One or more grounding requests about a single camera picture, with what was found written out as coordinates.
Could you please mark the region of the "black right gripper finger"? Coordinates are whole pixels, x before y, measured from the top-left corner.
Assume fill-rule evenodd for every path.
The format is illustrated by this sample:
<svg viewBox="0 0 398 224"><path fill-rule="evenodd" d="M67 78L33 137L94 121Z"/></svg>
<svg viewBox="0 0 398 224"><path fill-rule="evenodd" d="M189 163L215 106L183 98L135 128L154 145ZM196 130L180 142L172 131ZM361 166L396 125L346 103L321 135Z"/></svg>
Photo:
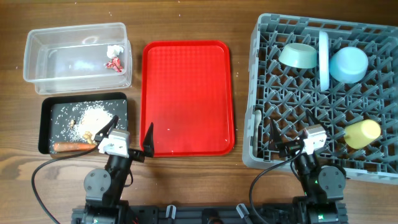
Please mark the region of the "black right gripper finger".
<svg viewBox="0 0 398 224"><path fill-rule="evenodd" d="M314 126L314 125L320 125L322 126L321 122L313 115L313 113L310 110L306 110L305 111L305 116L308 120L308 124L310 126Z"/></svg>
<svg viewBox="0 0 398 224"><path fill-rule="evenodd" d="M281 151L284 148L284 143L273 119L270 121L269 134L269 149L273 151Z"/></svg>

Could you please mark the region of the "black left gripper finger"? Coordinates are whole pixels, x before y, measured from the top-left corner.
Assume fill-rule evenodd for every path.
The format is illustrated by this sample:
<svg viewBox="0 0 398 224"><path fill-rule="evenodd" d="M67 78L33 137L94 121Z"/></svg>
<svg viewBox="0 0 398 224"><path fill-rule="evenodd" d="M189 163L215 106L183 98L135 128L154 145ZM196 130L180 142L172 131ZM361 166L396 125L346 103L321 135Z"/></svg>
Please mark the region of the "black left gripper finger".
<svg viewBox="0 0 398 224"><path fill-rule="evenodd" d="M94 138L95 142L101 142L104 138L107 138L110 132L117 126L119 121L119 116L114 115L113 118L106 124L102 129L100 129Z"/></svg>
<svg viewBox="0 0 398 224"><path fill-rule="evenodd" d="M154 157L154 124L151 123L149 129L146 132L143 143L143 151L146 157Z"/></svg>

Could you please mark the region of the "white plastic spoon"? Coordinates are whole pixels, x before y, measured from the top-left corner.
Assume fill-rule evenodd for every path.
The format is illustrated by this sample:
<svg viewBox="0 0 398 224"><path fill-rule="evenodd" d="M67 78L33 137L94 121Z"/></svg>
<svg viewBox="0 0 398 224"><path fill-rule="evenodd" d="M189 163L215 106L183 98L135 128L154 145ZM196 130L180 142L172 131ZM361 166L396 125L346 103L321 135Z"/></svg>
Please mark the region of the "white plastic spoon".
<svg viewBox="0 0 398 224"><path fill-rule="evenodd" d="M255 157L257 157L257 144L258 144L258 132L259 132L259 125L262 121L262 111L256 110L254 112L254 134L252 137L252 153Z"/></svg>

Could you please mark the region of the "yellow plastic cup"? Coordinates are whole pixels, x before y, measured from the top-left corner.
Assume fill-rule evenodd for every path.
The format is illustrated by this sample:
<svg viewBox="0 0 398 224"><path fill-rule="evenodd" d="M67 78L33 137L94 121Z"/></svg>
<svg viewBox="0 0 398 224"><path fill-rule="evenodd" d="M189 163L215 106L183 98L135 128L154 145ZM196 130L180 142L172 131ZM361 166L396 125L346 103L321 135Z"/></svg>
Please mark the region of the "yellow plastic cup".
<svg viewBox="0 0 398 224"><path fill-rule="evenodd" d="M381 135L381 126L366 119L345 127L344 140L353 149L362 149Z"/></svg>

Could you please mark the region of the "orange carrot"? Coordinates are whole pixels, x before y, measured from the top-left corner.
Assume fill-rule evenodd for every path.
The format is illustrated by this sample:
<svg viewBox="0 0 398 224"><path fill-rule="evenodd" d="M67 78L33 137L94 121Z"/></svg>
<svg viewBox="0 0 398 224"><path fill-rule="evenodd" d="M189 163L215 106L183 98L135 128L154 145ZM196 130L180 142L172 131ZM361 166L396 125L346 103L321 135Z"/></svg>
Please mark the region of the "orange carrot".
<svg viewBox="0 0 398 224"><path fill-rule="evenodd" d="M80 142L56 142L53 149L56 153L59 152L77 152L89 151L93 149L95 144L80 143Z"/></svg>

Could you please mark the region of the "green bowl with food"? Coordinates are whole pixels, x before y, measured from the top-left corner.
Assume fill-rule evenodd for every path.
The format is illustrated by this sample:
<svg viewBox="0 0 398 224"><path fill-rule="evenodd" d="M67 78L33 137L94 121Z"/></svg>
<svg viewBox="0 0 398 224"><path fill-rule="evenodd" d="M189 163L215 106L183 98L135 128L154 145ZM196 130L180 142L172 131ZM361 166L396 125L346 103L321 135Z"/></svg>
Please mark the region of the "green bowl with food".
<svg viewBox="0 0 398 224"><path fill-rule="evenodd" d="M317 51L307 44L290 43L281 51L279 62L295 68L314 68L317 65Z"/></svg>

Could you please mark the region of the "light blue bowl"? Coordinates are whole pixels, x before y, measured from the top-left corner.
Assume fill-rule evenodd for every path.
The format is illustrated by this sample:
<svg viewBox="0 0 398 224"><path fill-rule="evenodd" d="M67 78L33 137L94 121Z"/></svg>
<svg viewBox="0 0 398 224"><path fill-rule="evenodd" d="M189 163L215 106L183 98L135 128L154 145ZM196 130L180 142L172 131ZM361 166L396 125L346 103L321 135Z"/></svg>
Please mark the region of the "light blue bowl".
<svg viewBox="0 0 398 224"><path fill-rule="evenodd" d="M341 83L357 83L364 78L368 64L368 56L361 49L345 47L330 59L329 73Z"/></svg>

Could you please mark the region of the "red snack wrapper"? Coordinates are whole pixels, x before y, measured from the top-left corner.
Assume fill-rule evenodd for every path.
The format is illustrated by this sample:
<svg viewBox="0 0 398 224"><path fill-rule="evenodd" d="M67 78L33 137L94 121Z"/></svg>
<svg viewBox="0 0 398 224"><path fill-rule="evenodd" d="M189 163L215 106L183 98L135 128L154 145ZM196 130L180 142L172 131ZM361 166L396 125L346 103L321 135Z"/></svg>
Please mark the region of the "red snack wrapper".
<svg viewBox="0 0 398 224"><path fill-rule="evenodd" d="M124 70L123 66L121 65L121 61L118 57L111 59L105 66L106 68L112 68L118 73L121 73Z"/></svg>

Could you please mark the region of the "light blue plate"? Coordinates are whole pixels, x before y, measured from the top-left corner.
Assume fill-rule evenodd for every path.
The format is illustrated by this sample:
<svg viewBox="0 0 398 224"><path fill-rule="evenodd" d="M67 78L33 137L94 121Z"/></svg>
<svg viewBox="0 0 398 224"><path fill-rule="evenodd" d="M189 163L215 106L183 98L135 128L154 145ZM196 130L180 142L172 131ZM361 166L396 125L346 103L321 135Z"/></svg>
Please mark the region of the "light blue plate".
<svg viewBox="0 0 398 224"><path fill-rule="evenodd" d="M329 47L328 47L328 34L324 31L319 32L318 58L319 58L320 90L327 91L327 89L329 89L330 86Z"/></svg>

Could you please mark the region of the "white paper tissue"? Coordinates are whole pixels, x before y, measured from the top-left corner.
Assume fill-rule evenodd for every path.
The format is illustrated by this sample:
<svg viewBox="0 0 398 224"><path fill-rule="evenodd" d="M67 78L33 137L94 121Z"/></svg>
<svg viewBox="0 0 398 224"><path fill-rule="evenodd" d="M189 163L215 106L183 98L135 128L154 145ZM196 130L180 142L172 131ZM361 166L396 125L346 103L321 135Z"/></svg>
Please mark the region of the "white paper tissue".
<svg viewBox="0 0 398 224"><path fill-rule="evenodd" d="M120 45L109 45L107 47L106 55L108 58L113 59L123 52L124 52L124 47Z"/></svg>

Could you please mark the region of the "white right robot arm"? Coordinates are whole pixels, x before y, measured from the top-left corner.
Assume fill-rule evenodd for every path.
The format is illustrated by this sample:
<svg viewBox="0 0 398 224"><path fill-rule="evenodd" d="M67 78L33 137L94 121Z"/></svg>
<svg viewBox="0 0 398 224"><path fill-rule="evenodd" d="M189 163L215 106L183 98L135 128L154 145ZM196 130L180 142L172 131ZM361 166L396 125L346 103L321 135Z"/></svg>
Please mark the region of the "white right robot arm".
<svg viewBox="0 0 398 224"><path fill-rule="evenodd" d="M280 157L289 157L305 195L294 197L290 205L272 209L282 223L348 223L346 205L341 203L346 186L346 171L338 165L322 165L316 151L326 145L326 129L307 110L310 125L299 137L284 142L276 122L271 121L269 147Z"/></svg>

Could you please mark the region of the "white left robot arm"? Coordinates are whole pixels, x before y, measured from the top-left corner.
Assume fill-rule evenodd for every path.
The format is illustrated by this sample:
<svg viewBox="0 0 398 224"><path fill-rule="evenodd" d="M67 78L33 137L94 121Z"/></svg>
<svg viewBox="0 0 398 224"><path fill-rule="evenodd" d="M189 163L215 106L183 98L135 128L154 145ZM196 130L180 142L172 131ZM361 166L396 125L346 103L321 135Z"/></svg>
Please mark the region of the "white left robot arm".
<svg viewBox="0 0 398 224"><path fill-rule="evenodd" d="M150 124L146 132L143 150L131 149L129 132L116 129L118 120L114 116L95 135L99 152L107 154L108 161L103 169L94 169L85 177L86 204L82 211L73 211L72 223L139 223L121 194L128 186L127 177L132 176L131 164L154 157L154 125Z"/></svg>

